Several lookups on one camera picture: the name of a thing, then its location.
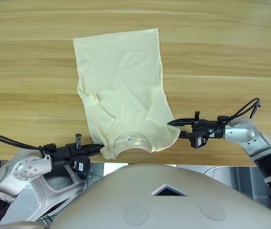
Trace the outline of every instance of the wood grain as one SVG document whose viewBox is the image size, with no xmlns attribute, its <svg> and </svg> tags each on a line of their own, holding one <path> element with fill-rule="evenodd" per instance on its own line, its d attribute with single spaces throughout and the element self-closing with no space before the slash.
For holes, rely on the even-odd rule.
<svg viewBox="0 0 271 229">
<path fill-rule="evenodd" d="M 82 133 L 90 143 L 72 38 L 149 28 L 159 28 L 175 118 L 200 110 L 215 119 L 260 97 L 255 122 L 271 136 L 271 1 L 259 0 L 0 0 L 0 134 L 62 146 Z M 16 150 L 0 143 L 0 159 Z M 195 150 L 179 139 L 161 152 L 133 149 L 111 161 L 253 165 L 222 140 Z"/>
</svg>

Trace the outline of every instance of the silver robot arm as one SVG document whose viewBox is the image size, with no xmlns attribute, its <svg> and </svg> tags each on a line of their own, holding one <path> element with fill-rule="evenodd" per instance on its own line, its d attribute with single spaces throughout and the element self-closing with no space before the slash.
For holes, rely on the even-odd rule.
<svg viewBox="0 0 271 229">
<path fill-rule="evenodd" d="M 11 203 L 32 180 L 52 170 L 51 157 L 39 150 L 21 150 L 0 168 L 0 221 Z"/>
<path fill-rule="evenodd" d="M 57 148 L 55 144 L 49 144 L 19 151 L 8 164 L 0 168 L 0 221 L 30 181 L 51 172 L 53 168 L 66 165 L 86 175 L 90 167 L 89 157 L 98 154 L 102 147 L 104 146 L 96 144 L 82 146 L 81 135 L 77 134 L 75 143 L 63 147 Z"/>
<path fill-rule="evenodd" d="M 271 139 L 260 132 L 252 119 L 239 117 L 232 120 L 223 130 L 225 141 L 235 142 L 246 151 L 271 188 Z"/>
<path fill-rule="evenodd" d="M 192 132 L 181 131 L 179 138 L 188 139 L 193 148 L 203 147 L 210 138 L 223 138 L 225 141 L 237 143 L 243 147 L 264 176 L 264 182 L 271 188 L 271 139 L 261 133 L 252 120 L 260 106 L 259 98 L 255 98 L 235 115 L 218 116 L 217 121 L 199 119 L 200 112 L 196 111 L 195 118 L 181 118 L 168 124 L 173 126 L 191 125 Z M 250 118 L 242 116 L 251 109 L 253 110 Z"/>
</svg>

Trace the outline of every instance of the t-shirt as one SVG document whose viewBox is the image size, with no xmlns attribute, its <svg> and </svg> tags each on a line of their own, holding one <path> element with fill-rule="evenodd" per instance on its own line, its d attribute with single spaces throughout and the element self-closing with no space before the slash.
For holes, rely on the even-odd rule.
<svg viewBox="0 0 271 229">
<path fill-rule="evenodd" d="M 149 152 L 171 146 L 180 129 L 163 90 L 158 30 L 73 39 L 77 91 L 91 138 L 104 158 L 130 148 Z"/>
</svg>

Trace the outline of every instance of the white robot body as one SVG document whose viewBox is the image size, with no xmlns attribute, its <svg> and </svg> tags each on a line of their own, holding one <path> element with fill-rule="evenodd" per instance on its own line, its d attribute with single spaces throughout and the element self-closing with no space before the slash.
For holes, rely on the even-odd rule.
<svg viewBox="0 0 271 229">
<path fill-rule="evenodd" d="M 132 165 L 100 179 L 51 225 L 69 227 L 270 229 L 271 210 L 194 171 Z"/>
</svg>

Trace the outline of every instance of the black cable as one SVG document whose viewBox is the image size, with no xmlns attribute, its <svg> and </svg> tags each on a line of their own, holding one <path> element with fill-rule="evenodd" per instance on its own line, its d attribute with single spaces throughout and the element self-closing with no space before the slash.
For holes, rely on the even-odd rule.
<svg viewBox="0 0 271 229">
<path fill-rule="evenodd" d="M 6 143 L 6 144 L 11 145 L 11 146 L 23 148 L 23 149 L 39 149 L 38 147 L 31 146 L 31 145 L 28 145 L 28 144 L 24 144 L 24 143 L 21 143 L 21 142 L 17 142 L 15 140 L 12 140 L 10 138 L 7 138 L 7 137 L 1 136 L 1 135 L 0 135 L 0 142 Z"/>
<path fill-rule="evenodd" d="M 63 159 L 63 158 L 60 158 L 60 157 L 56 156 L 56 154 L 53 154 L 52 152 L 49 152 L 48 150 L 44 150 L 42 146 L 40 146 L 40 147 L 31 146 L 31 145 L 28 145 L 28 144 L 25 144 L 25 143 L 21 143 L 21 142 L 12 140 L 12 139 L 10 139 L 10 138 L 4 137 L 4 136 L 2 136 L 2 135 L 0 135 L 0 142 L 5 143 L 5 144 L 8 144 L 8 145 L 10 145 L 10 146 L 22 148 L 22 149 L 39 150 L 39 151 L 40 151 L 41 153 L 43 153 L 43 154 L 44 154 L 44 152 L 46 152 L 46 153 L 49 154 L 50 156 L 55 157 L 55 158 L 57 158 L 57 159 L 59 159 L 59 160 L 68 161 L 68 160 L 65 160 L 65 159 Z"/>
<path fill-rule="evenodd" d="M 230 116 L 223 124 L 219 125 L 218 127 L 216 127 L 213 131 L 209 132 L 208 136 L 210 136 L 211 134 L 213 134 L 215 131 L 223 128 L 225 125 L 227 125 L 229 122 L 231 122 L 233 119 L 238 118 L 244 114 L 246 114 L 247 112 L 249 112 L 252 109 L 252 112 L 250 114 L 250 118 L 253 118 L 253 116 L 255 115 L 257 109 L 261 107 L 260 105 L 260 99 L 259 98 L 254 98 L 251 101 L 249 101 L 246 105 L 244 105 L 240 110 L 238 110 L 234 115 Z"/>
</svg>

